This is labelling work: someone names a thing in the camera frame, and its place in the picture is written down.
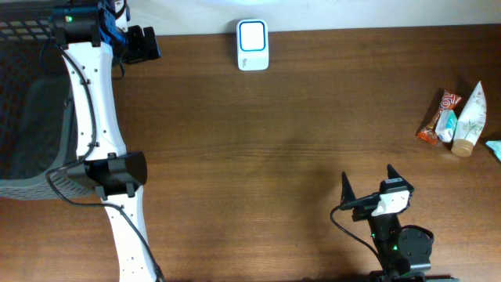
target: white tube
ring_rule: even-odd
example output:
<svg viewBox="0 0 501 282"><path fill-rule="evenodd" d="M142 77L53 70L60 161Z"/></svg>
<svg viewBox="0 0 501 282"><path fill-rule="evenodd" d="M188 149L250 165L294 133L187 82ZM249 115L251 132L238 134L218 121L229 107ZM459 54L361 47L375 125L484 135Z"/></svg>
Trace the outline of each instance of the white tube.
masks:
<svg viewBox="0 0 501 282"><path fill-rule="evenodd" d="M487 118L487 105L482 84L478 82L477 87L464 106L463 112L457 121L456 133L454 134L454 144L452 152L460 157L468 157L477 143L478 137L484 129Z"/></svg>

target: mesh basket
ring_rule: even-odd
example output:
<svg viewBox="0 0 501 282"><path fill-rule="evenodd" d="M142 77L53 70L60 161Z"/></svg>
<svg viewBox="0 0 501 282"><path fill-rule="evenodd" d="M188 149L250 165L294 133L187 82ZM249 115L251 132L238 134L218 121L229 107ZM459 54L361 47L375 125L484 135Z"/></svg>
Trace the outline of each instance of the mesh basket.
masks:
<svg viewBox="0 0 501 282"><path fill-rule="evenodd" d="M63 60L49 48L45 67L56 73L40 64L50 9L26 13L11 3L0 10L0 197L56 198L45 172L75 159L77 127ZM67 197L91 193L61 175L52 179Z"/></svg>

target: package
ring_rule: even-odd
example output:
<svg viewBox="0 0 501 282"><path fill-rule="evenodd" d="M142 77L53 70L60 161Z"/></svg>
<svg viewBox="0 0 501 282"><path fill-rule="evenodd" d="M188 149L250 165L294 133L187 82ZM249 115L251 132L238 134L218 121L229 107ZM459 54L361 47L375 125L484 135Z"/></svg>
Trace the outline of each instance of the package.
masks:
<svg viewBox="0 0 501 282"><path fill-rule="evenodd" d="M428 142L431 145L437 145L438 137L437 134L433 131L433 128L437 124L440 114L443 110L454 109L460 101L461 97L445 90L437 113L435 114L435 116L433 116L431 121L423 129L421 129L420 132L417 133L416 137Z"/></svg>

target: wooden table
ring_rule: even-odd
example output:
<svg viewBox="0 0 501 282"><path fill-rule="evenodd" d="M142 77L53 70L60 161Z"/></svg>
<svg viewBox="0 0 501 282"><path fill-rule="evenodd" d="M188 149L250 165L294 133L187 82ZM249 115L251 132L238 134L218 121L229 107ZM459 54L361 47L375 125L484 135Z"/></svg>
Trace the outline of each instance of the wooden table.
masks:
<svg viewBox="0 0 501 282"><path fill-rule="evenodd" d="M391 163L416 192L402 224L432 230L430 274L501 276L501 166L416 139L440 88L482 80L501 139L500 26L272 33L270 67L242 72L230 34L159 38L163 58L114 82L121 132L149 165L144 213L169 279L349 277L379 269L332 225L341 172L357 196ZM97 198L83 201L96 201ZM101 209L0 200L1 281L117 281ZM340 223L369 240L366 222Z"/></svg>

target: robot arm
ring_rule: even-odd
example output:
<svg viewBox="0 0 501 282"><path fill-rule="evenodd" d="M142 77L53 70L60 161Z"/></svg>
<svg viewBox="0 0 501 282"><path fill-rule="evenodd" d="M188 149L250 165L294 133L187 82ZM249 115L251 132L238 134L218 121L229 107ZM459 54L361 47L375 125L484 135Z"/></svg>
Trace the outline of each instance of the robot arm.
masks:
<svg viewBox="0 0 501 282"><path fill-rule="evenodd" d="M117 123L111 68L119 62L154 60L160 57L160 52L153 28L145 29L143 34L140 27L127 27L130 16L123 4L107 0L71 4L56 7L51 16L56 44L67 55L64 59L77 115L77 156L85 156L89 144L94 143L85 162L69 168L67 174L81 185L96 190L103 203L122 207L128 217L127 220L114 208L105 208L117 248L120 282L157 281L163 277L159 277L146 246L142 213L146 160L142 153L127 154ZM116 18L115 9L125 9L125 12ZM88 101L84 84L92 101ZM141 233L144 242L128 221Z"/></svg>

